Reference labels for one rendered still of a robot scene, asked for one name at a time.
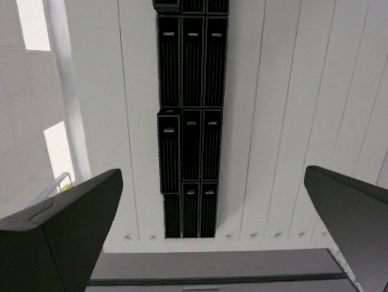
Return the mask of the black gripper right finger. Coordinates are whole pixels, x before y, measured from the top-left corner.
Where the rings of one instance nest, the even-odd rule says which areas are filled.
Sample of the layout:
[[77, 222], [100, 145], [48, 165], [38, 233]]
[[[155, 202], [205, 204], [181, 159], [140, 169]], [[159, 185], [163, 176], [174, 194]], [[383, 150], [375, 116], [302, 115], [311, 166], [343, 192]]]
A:
[[306, 167], [312, 204], [364, 292], [388, 292], [388, 189]]

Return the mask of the white rack cabinet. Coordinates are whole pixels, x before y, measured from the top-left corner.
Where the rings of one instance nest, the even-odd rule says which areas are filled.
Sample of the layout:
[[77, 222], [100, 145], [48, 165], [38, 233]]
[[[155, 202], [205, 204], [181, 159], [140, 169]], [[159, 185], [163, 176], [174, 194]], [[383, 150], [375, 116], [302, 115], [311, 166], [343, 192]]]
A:
[[123, 177], [105, 252], [337, 247], [306, 167], [388, 189], [388, 0], [230, 0], [216, 238], [165, 238], [152, 0], [64, 4], [91, 176]]

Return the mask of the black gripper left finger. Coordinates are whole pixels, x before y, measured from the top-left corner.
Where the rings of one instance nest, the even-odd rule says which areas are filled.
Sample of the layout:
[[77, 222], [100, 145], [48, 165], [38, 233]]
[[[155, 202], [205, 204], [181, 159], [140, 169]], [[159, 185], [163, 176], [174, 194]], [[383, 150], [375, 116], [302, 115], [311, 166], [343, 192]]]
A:
[[112, 168], [0, 219], [0, 292], [85, 292], [123, 186]]

